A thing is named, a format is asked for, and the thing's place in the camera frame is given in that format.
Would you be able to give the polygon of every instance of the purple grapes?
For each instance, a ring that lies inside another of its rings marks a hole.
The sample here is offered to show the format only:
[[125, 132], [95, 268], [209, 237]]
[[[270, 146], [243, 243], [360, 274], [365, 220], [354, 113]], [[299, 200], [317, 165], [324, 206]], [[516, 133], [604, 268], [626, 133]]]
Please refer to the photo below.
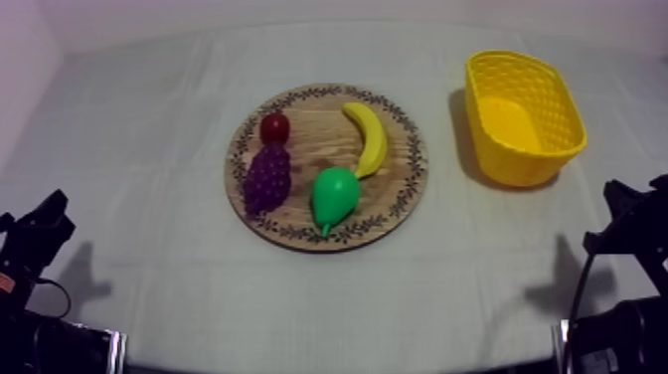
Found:
[[278, 208], [290, 193], [290, 154], [279, 143], [265, 145], [252, 159], [244, 181], [246, 213], [256, 217]]

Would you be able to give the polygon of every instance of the white tablecloth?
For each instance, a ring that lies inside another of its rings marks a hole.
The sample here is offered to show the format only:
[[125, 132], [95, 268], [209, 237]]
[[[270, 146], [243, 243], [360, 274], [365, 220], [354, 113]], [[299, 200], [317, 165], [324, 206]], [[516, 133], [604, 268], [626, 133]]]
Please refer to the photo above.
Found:
[[[481, 49], [564, 73], [589, 147], [554, 184], [506, 191], [467, 170], [463, 63]], [[224, 157], [257, 105], [328, 82], [398, 103], [426, 141], [429, 176], [385, 239], [308, 256], [237, 218]], [[0, 209], [66, 192], [78, 228], [45, 276], [73, 294], [70, 319], [127, 332], [135, 363], [293, 374], [534, 360], [552, 354], [584, 232], [608, 222], [603, 182], [644, 189], [665, 171], [666, 99], [658, 62], [573, 41], [383, 22], [205, 31], [67, 58], [0, 176]], [[653, 292], [633, 259], [598, 259], [590, 284], [588, 312]], [[32, 304], [62, 307], [46, 289]]]

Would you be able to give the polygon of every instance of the woven plastic basket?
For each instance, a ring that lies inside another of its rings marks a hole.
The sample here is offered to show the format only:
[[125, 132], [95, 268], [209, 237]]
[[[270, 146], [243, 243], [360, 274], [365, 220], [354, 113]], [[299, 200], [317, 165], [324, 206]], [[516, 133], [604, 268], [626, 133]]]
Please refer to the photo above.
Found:
[[586, 146], [561, 76], [540, 60], [485, 51], [466, 62], [466, 111], [482, 171], [511, 186], [548, 181]]

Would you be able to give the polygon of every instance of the pear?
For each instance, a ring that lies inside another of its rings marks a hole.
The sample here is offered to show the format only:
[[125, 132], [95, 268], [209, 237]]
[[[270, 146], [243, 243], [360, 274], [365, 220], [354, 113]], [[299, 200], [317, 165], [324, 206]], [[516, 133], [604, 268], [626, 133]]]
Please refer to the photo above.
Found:
[[360, 200], [360, 184], [350, 170], [330, 167], [321, 171], [313, 183], [313, 216], [327, 237], [329, 230], [348, 216]]

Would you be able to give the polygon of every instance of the toy fruit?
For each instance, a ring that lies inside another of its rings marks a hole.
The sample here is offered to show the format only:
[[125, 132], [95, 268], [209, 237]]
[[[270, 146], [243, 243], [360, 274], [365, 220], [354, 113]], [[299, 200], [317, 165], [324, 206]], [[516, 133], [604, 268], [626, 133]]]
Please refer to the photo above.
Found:
[[285, 144], [290, 133], [290, 121], [282, 113], [272, 113], [259, 124], [259, 138], [262, 143], [278, 142]]
[[327, 237], [329, 229], [343, 220], [360, 200], [360, 184], [350, 170], [330, 167], [318, 174], [313, 183], [315, 224]]
[[355, 170], [357, 178], [363, 178], [378, 171], [388, 153], [388, 138], [378, 117], [366, 105], [358, 102], [343, 104], [343, 112], [352, 118], [364, 135], [364, 150]]
[[250, 217], [278, 208], [290, 193], [290, 154], [283, 147], [289, 129], [283, 114], [270, 114], [262, 120], [259, 133], [264, 147], [252, 159], [243, 185]]

